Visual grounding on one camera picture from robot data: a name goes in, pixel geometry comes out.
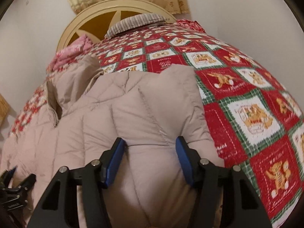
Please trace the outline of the cream wooden headboard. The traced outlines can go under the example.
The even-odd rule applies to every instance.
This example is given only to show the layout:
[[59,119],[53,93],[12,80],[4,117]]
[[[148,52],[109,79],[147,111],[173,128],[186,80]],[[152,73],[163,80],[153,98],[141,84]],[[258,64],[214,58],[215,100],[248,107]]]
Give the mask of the cream wooden headboard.
[[165,9],[145,0],[106,0],[76,15],[63,31],[56,51],[69,46],[84,34],[97,43],[104,39],[108,29],[117,22],[144,13],[156,13],[167,18],[169,23],[176,22],[176,18]]

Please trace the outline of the red patchwork teddy bear quilt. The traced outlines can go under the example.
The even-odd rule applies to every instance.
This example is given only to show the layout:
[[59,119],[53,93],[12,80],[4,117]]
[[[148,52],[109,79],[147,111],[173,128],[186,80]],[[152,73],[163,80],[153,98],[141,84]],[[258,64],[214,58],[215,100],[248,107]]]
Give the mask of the red patchwork teddy bear quilt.
[[[46,82],[87,56],[107,73],[159,74],[174,64],[193,68],[223,166],[239,165],[272,226],[286,224],[303,193],[303,113],[264,67],[204,31],[167,24],[137,28],[94,44],[50,73]],[[43,85],[20,113],[10,136],[23,132],[46,104]]]

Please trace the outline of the wooden furniture at left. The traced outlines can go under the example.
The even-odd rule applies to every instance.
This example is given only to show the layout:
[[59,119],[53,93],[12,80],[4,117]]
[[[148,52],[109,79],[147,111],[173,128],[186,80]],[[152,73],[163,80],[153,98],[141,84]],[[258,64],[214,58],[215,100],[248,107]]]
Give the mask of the wooden furniture at left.
[[5,98],[0,95],[0,125],[3,124],[8,112],[10,109],[10,105],[8,102],[5,100]]

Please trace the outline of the striped pillow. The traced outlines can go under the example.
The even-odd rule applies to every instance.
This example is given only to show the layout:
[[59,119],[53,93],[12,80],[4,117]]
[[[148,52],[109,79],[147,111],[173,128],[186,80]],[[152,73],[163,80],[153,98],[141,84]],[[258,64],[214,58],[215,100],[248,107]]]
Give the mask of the striped pillow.
[[112,38],[113,36],[119,35],[132,29],[148,26],[155,23],[164,23],[166,21],[167,18],[156,13],[137,14],[131,17],[127,17],[112,25],[105,34],[105,39]]

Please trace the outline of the beige quilted down jacket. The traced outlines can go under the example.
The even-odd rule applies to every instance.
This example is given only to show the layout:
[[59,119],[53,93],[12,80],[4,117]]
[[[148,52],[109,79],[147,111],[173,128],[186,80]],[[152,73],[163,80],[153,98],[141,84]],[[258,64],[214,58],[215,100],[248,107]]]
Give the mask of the beige quilted down jacket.
[[217,166],[193,68],[174,64],[162,73],[107,73],[85,57],[43,85],[46,104],[19,135],[7,138],[1,170],[15,167],[13,184],[34,173],[35,207],[61,166],[80,168],[127,143],[105,203],[113,227],[186,227],[196,194],[186,183],[175,141]]

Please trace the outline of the pink folded blanket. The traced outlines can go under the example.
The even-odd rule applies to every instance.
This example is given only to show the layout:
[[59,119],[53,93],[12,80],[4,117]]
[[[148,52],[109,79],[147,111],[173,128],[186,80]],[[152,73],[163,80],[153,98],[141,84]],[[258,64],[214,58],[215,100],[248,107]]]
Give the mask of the pink folded blanket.
[[70,60],[83,53],[87,49],[93,46],[93,41],[86,35],[80,36],[71,45],[65,47],[64,49],[56,52],[52,61],[46,68],[47,73],[51,73],[60,66],[67,64]]

